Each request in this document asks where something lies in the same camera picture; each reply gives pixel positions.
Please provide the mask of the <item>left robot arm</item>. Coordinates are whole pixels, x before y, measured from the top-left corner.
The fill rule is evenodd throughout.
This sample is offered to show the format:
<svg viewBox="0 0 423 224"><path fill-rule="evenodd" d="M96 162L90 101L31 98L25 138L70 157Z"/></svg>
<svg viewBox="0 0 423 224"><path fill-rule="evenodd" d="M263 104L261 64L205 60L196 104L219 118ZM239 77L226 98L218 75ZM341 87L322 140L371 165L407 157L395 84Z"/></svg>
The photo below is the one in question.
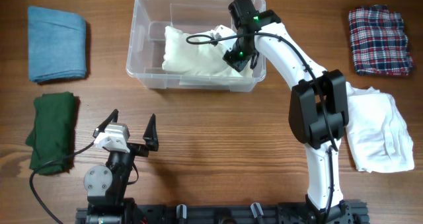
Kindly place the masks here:
<svg viewBox="0 0 423 224"><path fill-rule="evenodd" d="M142 210L133 198L125 198L131 171L137 171L136 157L147 157L157 151L159 140L156 116L153 114L143 135L144 144L132 143L128 139L127 125L118 122L118 110L113 112L93 132L93 145L109 152L105 165L90 168L84 177L88 208L79 209L76 223L147 223Z"/></svg>

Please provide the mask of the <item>plaid flannel cloth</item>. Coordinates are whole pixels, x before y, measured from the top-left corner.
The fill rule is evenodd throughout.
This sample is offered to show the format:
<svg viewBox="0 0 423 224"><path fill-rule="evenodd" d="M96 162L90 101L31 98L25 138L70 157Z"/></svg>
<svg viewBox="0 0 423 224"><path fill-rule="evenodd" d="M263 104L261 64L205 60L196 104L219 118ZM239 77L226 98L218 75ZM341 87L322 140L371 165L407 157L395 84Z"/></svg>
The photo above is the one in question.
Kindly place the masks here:
<svg viewBox="0 0 423 224"><path fill-rule="evenodd" d="M405 77L414 69L400 13L386 5L357 7L348 13L350 47L358 75Z"/></svg>

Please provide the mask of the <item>cream cloth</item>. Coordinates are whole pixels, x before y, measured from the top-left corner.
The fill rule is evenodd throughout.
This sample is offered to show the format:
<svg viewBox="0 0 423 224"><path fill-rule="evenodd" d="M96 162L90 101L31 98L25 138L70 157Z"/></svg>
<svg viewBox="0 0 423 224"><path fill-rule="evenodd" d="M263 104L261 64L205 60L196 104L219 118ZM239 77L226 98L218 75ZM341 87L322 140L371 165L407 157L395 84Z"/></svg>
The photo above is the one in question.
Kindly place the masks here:
<svg viewBox="0 0 423 224"><path fill-rule="evenodd" d="M189 76L246 77L251 78L253 70L247 65L241 72L234 70L224 60L225 52L234 39L212 44L189 44L188 33L165 27L165 54L162 69L167 73Z"/></svg>

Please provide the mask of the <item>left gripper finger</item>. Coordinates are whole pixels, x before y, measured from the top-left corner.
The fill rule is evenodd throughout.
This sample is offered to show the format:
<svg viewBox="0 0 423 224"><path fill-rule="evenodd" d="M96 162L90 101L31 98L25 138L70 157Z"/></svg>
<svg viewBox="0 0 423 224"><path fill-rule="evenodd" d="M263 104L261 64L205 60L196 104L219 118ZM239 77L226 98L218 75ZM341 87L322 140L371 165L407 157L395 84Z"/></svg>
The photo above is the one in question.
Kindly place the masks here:
<svg viewBox="0 0 423 224"><path fill-rule="evenodd" d="M107 125L111 122L118 121L118 109L114 109L112 113L105 119L93 132L93 137L97 137L99 133L104 132Z"/></svg>
<svg viewBox="0 0 423 224"><path fill-rule="evenodd" d="M150 151L158 151L159 139L157 135L155 114L152 114L149 119L148 125L143 135L143 140L145 141L145 145Z"/></svg>

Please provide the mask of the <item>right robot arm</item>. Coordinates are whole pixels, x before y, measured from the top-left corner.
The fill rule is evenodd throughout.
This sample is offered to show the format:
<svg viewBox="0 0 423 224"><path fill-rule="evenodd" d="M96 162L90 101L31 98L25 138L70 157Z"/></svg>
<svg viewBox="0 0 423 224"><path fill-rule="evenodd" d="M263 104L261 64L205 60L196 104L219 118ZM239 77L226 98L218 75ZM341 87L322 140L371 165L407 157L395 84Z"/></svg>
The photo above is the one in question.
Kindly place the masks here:
<svg viewBox="0 0 423 224"><path fill-rule="evenodd" d="M305 203L281 206L280 217L291 222L351 223L353 215L340 190L338 173L338 149L349 122L343 74L315 63L274 11L259 12L251 0L234 0L228 9L237 33L223 56L227 64L241 72L254 67L263 55L291 90L289 126L305 148L309 187Z"/></svg>

